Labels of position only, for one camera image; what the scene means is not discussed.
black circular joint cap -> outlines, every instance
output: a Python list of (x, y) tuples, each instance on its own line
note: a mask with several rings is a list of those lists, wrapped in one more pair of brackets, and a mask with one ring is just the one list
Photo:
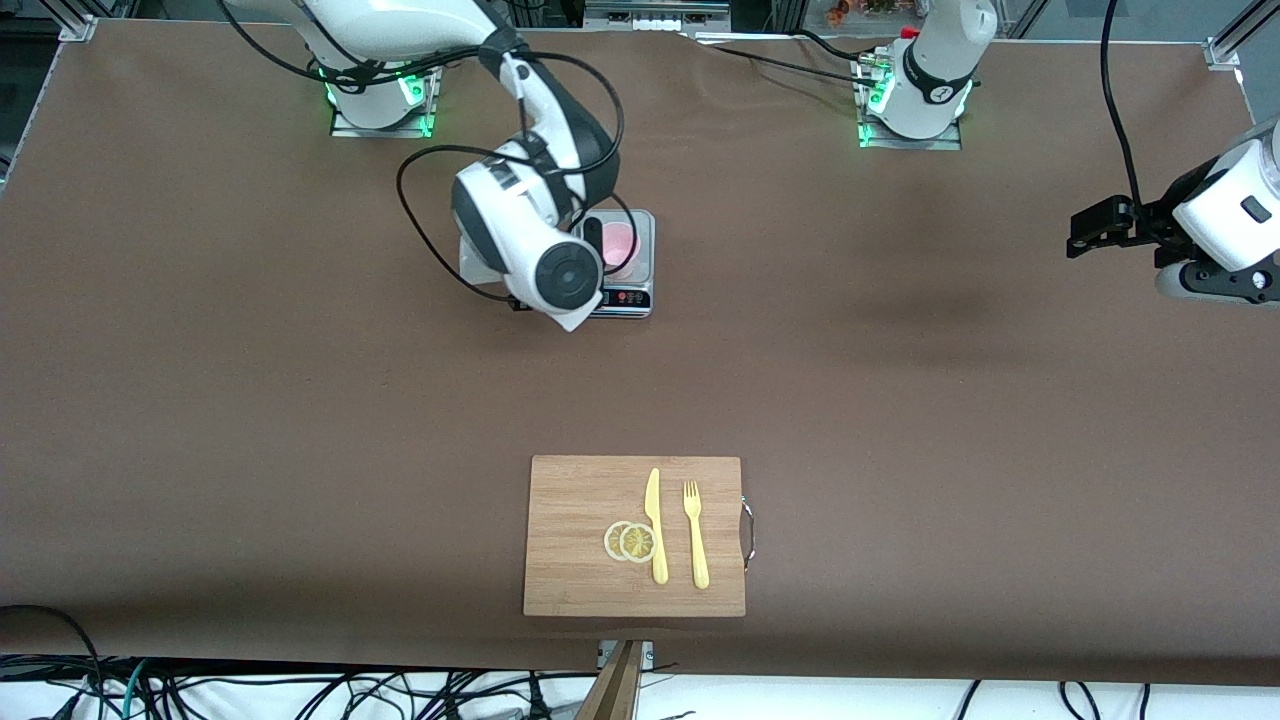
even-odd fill
[(595, 254), (576, 242), (562, 242), (543, 252), (534, 270), (538, 295), (552, 307), (576, 310), (600, 287)]

knife handle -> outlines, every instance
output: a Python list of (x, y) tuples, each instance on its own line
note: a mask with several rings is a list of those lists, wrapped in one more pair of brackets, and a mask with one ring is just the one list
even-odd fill
[(707, 571), (707, 551), (703, 550), (703, 528), (698, 518), (690, 518), (690, 532), (694, 536), (694, 587), (704, 591), (712, 584), (712, 575)]
[(667, 573), (667, 548), (662, 546), (662, 529), (653, 529), (653, 560), (649, 561), (653, 565), (653, 582), (659, 585), (667, 584), (671, 575)]

teal cable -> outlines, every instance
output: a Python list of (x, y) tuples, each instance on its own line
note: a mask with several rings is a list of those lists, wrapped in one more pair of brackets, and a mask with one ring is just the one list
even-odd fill
[(143, 657), (133, 667), (133, 673), (129, 674), (129, 682), (124, 685), (124, 701), (120, 703), (120, 716), (124, 720), (129, 720), (129, 706), (133, 705), (133, 688), (138, 685), (138, 675), (142, 674), (142, 666), (147, 664), (148, 657)]

pink round object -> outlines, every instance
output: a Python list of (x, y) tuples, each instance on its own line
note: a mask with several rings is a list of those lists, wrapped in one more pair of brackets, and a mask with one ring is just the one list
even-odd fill
[[(600, 229), (602, 236), (602, 255), (604, 256), (605, 269), (612, 270), (621, 265), (626, 259), (627, 254), (631, 252), (631, 223), (605, 223)], [(631, 269), (635, 268), (635, 259), (640, 256), (640, 238), (636, 238), (636, 251), (631, 255), (631, 261), (621, 272), (614, 273), (613, 278), (622, 279), (631, 274)]]

white floor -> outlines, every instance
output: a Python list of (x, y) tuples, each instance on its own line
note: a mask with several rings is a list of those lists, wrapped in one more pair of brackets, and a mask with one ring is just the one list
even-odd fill
[[(493, 673), (477, 687), (520, 673)], [(367, 688), (380, 675), (371, 675), (355, 692)], [(415, 689), (439, 688), (442, 675), (411, 675)], [(872, 680), (813, 678), (736, 678), (716, 675), (648, 676), (640, 693), (636, 720), (666, 720), (694, 711), (691, 720), (768, 719), (847, 719), (847, 720), (954, 720), (969, 683), (965, 680)], [(319, 691), (321, 684), (291, 684), (269, 688), (204, 684), (183, 693), (187, 702), (210, 720), (288, 720)], [(589, 679), (548, 680), (543, 683), (552, 706), (580, 701), (590, 687)], [(1138, 685), (1089, 684), (1103, 720), (1138, 717)], [(44, 683), (0, 683), (0, 720), (50, 717), (73, 691)], [(384, 697), (408, 712), (404, 696), (387, 692)], [(1083, 696), (1073, 700), (1088, 717)], [(315, 714), (315, 720), (337, 720), (349, 698), (344, 691), (333, 693)], [(419, 710), (422, 701), (417, 701)], [(527, 707), (517, 698), (493, 698), (462, 706), (467, 720), (494, 717), (503, 708)], [(96, 717), (96, 703), (82, 702), (74, 720)], [(381, 702), (366, 702), (353, 720), (399, 720), (399, 712)], [(1156, 685), (1147, 711), (1149, 720), (1274, 720), (1280, 717), (1280, 688), (1229, 688), (1196, 685)], [(969, 707), (966, 720), (1044, 719), (1071, 720), (1057, 696), (1056, 683), (983, 682)]]

